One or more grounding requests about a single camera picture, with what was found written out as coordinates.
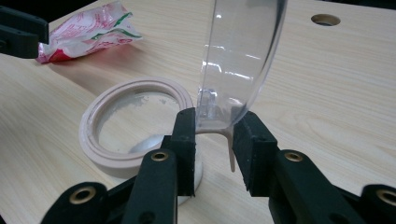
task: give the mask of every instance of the clamp jaw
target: clamp jaw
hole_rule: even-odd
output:
[[[0,22],[0,53],[34,59],[38,43],[50,41],[48,23],[36,16],[0,6]]]
[[[280,150],[248,112],[233,127],[233,153],[252,197],[268,197],[275,223],[396,223],[396,189],[337,188],[303,153]],[[111,190],[85,182],[65,191],[42,223],[177,223],[177,196],[193,196],[195,108],[177,114],[172,135],[150,151],[137,176]]]

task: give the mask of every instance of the circular hole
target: circular hole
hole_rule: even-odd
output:
[[[81,204],[89,201],[96,194],[96,189],[94,187],[84,187],[77,189],[70,195],[69,202],[72,204]]]
[[[346,217],[344,217],[341,214],[338,213],[331,213],[329,215],[329,219],[332,221],[332,223],[336,223],[336,224],[348,224],[349,221],[347,220]]]
[[[386,189],[379,189],[376,195],[383,202],[388,203],[392,206],[396,206],[396,193]]]
[[[90,195],[90,192],[89,192],[88,190],[83,190],[82,192],[79,192],[79,193],[76,195],[76,198],[77,198],[78,200],[83,200],[83,199],[87,198],[88,195]]]
[[[157,152],[151,155],[151,159],[154,161],[165,161],[168,159],[168,154],[164,152]]]
[[[338,17],[329,14],[315,15],[311,17],[311,21],[322,26],[334,26],[341,22]]]
[[[286,159],[289,161],[302,161],[303,157],[295,152],[288,152],[285,154]]]
[[[145,151],[170,134],[179,105],[172,96],[129,92],[111,102],[98,122],[98,142],[107,151],[129,154]]]
[[[151,224],[155,220],[155,215],[152,212],[144,212],[139,216],[139,224]]]

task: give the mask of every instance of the white seal ring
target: white seal ring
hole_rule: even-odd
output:
[[[137,175],[144,155],[149,150],[159,148],[159,146],[155,146],[144,151],[120,154],[106,150],[98,142],[98,123],[107,107],[126,93],[147,91],[156,91],[172,96],[177,101],[180,110],[193,107],[192,100],[185,89],[174,81],[159,77],[146,77],[123,82],[100,94],[82,116],[79,126],[79,142],[88,158],[108,175],[125,179]]]

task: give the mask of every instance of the white gasket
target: white gasket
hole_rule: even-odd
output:
[[[145,91],[156,91],[172,96],[177,101],[180,110],[193,107],[192,100],[184,88],[172,80],[160,77],[146,77],[123,82],[100,94],[83,114],[78,135],[84,153],[108,175],[119,178],[131,178],[137,175],[144,155],[149,150],[159,148],[155,146],[140,152],[120,154],[106,150],[98,142],[98,123],[107,107],[126,93]],[[197,157],[197,161],[201,162],[200,155]],[[195,172],[195,178],[201,180],[202,164],[195,166],[199,169]]]

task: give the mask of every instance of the metal grommet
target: metal grommet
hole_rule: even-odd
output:
[[[396,192],[387,189],[379,189],[376,191],[376,196],[378,196],[378,198],[384,203],[396,206]]]
[[[166,161],[169,155],[166,152],[156,152],[151,154],[151,159],[154,161]]]
[[[94,187],[88,186],[77,189],[70,195],[69,202],[72,204],[82,204],[88,202],[96,194],[96,189]]]
[[[295,152],[287,152],[285,153],[285,157],[289,161],[302,161],[304,159],[300,154]]]

